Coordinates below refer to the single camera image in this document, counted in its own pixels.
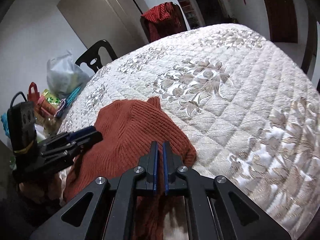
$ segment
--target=white quilted bedspread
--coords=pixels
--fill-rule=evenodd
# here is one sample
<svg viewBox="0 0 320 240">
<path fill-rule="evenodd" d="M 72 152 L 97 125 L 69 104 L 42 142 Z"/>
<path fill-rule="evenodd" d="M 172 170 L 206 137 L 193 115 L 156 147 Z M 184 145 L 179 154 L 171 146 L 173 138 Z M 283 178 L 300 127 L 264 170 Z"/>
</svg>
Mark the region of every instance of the white quilted bedspread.
<svg viewBox="0 0 320 240">
<path fill-rule="evenodd" d="M 226 176 L 293 240 L 301 235 L 320 205 L 320 97 L 284 52 L 235 24 L 163 38 L 99 70 L 60 131 L 93 125 L 117 99 L 153 96 L 196 148 L 194 169 Z M 177 222 L 164 232 L 187 237 Z"/>
</svg>

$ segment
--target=silver screw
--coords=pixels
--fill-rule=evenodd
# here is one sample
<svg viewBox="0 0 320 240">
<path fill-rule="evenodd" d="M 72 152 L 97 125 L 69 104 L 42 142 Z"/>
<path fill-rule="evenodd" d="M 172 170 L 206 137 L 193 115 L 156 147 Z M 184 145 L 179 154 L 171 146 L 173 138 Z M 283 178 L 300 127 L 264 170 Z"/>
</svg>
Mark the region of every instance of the silver screw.
<svg viewBox="0 0 320 240">
<path fill-rule="evenodd" d="M 219 183 L 225 183 L 226 181 L 227 181 L 227 179 L 224 176 L 218 176 L 217 177 L 217 182 L 219 182 Z"/>
<path fill-rule="evenodd" d="M 137 166 L 137 167 L 134 167 L 134 168 L 133 168 L 133 171 L 134 171 L 135 173 L 141 173 L 141 172 L 144 171 L 144 168 L 141 167 L 141 166 Z"/>
<path fill-rule="evenodd" d="M 180 166 L 179 168 L 178 168 L 178 171 L 180 171 L 180 172 L 186 172 L 186 171 L 188 171 L 188 167 L 187 166 Z"/>
<path fill-rule="evenodd" d="M 96 178 L 96 183 L 99 184 L 99 185 L 103 184 L 105 182 L 106 182 L 106 179 L 104 177 L 97 177 Z"/>
</svg>

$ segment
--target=plastic bag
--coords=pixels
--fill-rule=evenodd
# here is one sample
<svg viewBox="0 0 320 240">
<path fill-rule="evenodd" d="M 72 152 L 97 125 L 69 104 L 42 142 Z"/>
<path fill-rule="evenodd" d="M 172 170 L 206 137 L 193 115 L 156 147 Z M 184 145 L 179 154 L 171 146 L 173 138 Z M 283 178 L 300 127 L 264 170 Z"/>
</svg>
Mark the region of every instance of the plastic bag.
<svg viewBox="0 0 320 240">
<path fill-rule="evenodd" d="M 47 83 L 52 94 L 67 98 L 73 90 L 87 82 L 89 76 L 72 61 L 72 54 L 50 59 L 47 62 Z"/>
</svg>

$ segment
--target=chair backrest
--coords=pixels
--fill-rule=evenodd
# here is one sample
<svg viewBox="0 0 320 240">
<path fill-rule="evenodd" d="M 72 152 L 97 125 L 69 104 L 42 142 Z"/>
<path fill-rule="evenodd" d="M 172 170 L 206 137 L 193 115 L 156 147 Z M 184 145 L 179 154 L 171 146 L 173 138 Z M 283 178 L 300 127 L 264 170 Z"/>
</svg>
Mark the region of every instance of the chair backrest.
<svg viewBox="0 0 320 240">
<path fill-rule="evenodd" d="M 101 58 L 99 55 L 99 49 L 104 47 L 107 52 L 109 53 L 112 61 L 116 60 L 118 57 L 116 53 L 114 52 L 113 48 L 111 47 L 110 43 L 106 40 L 97 41 L 95 44 L 93 44 L 89 49 L 87 49 L 84 54 L 82 54 L 77 60 L 76 65 L 80 66 L 81 63 L 86 63 L 89 68 L 91 68 L 95 73 L 99 69 L 101 69 L 102 63 Z"/>
<path fill-rule="evenodd" d="M 187 29 L 186 22 L 184 21 L 183 14 L 182 14 L 180 6 L 175 4 L 175 3 L 173 3 L 173 9 L 174 9 L 175 13 L 178 15 L 182 31 L 186 32 L 188 29 Z M 140 23 L 141 23 L 141 26 L 142 26 L 142 29 L 143 29 L 145 35 L 147 36 L 148 41 L 151 42 L 148 20 L 145 17 L 141 16 L 140 17 Z"/>
</svg>

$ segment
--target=black cable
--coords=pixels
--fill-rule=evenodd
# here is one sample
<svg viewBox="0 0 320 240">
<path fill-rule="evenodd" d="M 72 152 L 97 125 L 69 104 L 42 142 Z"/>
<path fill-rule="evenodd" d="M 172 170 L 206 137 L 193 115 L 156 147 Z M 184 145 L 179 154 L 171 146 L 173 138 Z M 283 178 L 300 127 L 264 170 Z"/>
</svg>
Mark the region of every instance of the black cable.
<svg viewBox="0 0 320 240">
<path fill-rule="evenodd" d="M 11 100 L 11 104 L 10 104 L 10 108 L 12 108 L 13 102 L 14 102 L 14 100 L 16 99 L 16 97 L 17 97 L 18 95 L 22 95 L 22 96 L 23 96 L 24 101 L 27 101 L 27 99 L 26 99 L 26 97 L 25 97 L 24 93 L 22 93 L 22 92 L 20 91 L 20 92 L 16 93 L 16 94 L 14 95 L 14 97 L 12 98 L 12 100 Z"/>
</svg>

